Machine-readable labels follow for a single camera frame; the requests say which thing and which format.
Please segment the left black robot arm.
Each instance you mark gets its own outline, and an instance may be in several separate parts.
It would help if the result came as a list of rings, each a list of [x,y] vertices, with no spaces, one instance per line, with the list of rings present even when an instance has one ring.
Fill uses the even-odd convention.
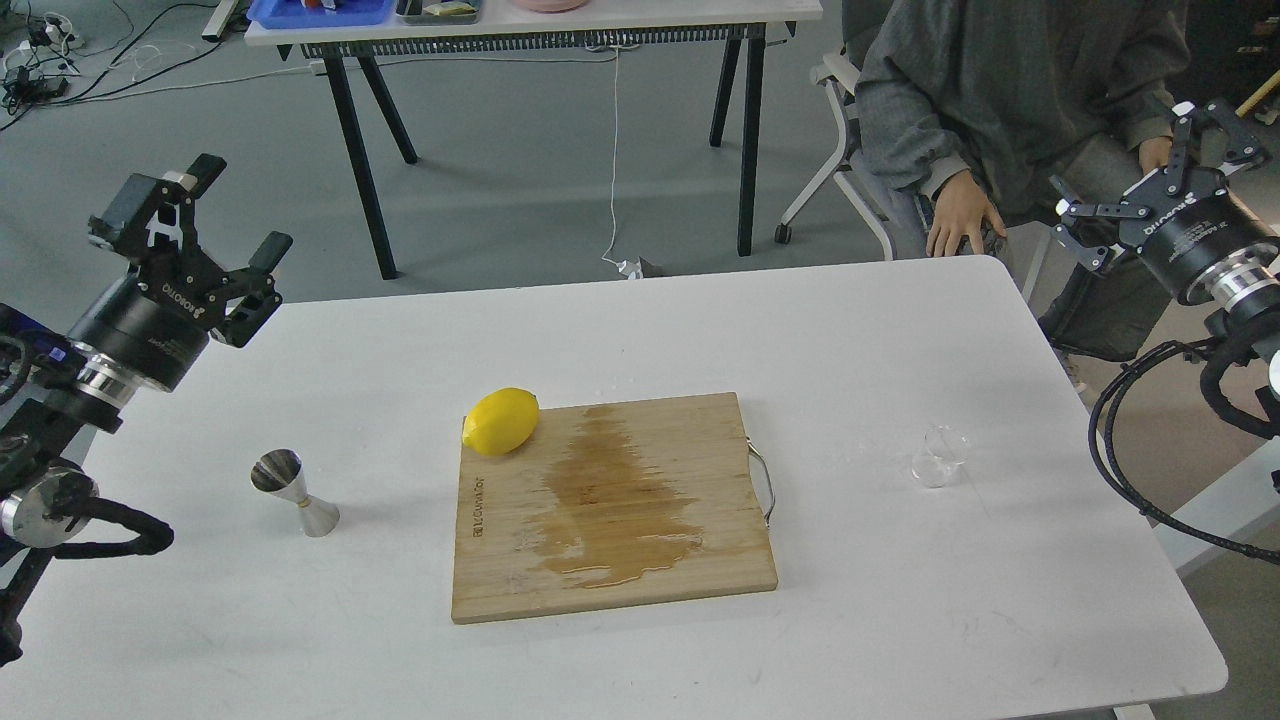
[[[101,217],[93,245],[128,261],[67,333],[3,307],[3,401],[27,398],[3,428],[1,661],[22,656],[19,616],[56,559],[150,556],[174,541],[163,520],[104,498],[64,451],[86,427],[113,433],[141,387],[173,391],[211,341],[246,346],[282,305],[273,272],[292,240],[271,232],[247,266],[227,269],[198,243],[195,204],[225,170],[200,155],[186,170],[133,174]]]

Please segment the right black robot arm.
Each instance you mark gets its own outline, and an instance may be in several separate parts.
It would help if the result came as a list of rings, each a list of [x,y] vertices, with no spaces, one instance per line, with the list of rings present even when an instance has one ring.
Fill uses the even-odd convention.
[[[1167,109],[1174,136],[1167,165],[1147,173],[1112,202],[1089,202],[1062,177],[1055,240],[1079,266],[1103,274],[1123,259],[1140,260],[1167,295],[1185,306],[1213,304],[1210,336],[1166,341],[1133,361],[1102,389],[1091,410],[1091,456],[1102,479],[1155,523],[1176,566],[1190,571],[1220,551],[1267,564],[1277,552],[1248,543],[1277,512],[1277,233],[1231,190],[1230,174],[1268,160],[1265,146],[1221,100]],[[1201,363],[1199,391],[1230,427],[1263,439],[1247,462],[1220,477],[1206,498],[1242,501],[1239,525],[1225,536],[1190,524],[1204,515],[1202,498],[1165,512],[1125,477],[1114,448],[1117,411],[1148,372],[1174,357]]]

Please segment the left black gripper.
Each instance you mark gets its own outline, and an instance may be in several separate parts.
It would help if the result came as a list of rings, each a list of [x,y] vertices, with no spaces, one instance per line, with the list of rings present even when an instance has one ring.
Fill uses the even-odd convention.
[[[91,243],[129,269],[70,328],[84,354],[172,391],[210,341],[243,348],[279,309],[273,272],[293,245],[289,234],[270,232],[234,270],[198,245],[195,201],[225,169],[224,158],[202,152],[183,172],[134,173],[104,215],[90,218]]]

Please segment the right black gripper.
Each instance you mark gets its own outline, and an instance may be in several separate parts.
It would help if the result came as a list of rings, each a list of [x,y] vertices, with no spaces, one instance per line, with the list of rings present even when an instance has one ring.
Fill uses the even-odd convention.
[[[1125,249],[1133,251],[1181,305],[1236,307],[1252,295],[1271,302],[1277,236],[1228,183],[1239,170],[1270,163],[1271,152],[1221,101],[1179,102],[1167,117],[1174,137],[1164,174],[1151,172],[1121,202],[1085,202],[1064,177],[1050,177],[1061,196],[1051,238],[1096,275],[1110,273]]]

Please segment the person's right hand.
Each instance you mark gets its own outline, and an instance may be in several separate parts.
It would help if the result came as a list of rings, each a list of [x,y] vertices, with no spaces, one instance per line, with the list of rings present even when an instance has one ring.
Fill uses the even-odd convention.
[[[957,256],[963,247],[987,252],[987,233],[1007,238],[1007,229],[987,192],[970,170],[947,178],[934,197],[934,215],[925,237],[928,258]]]

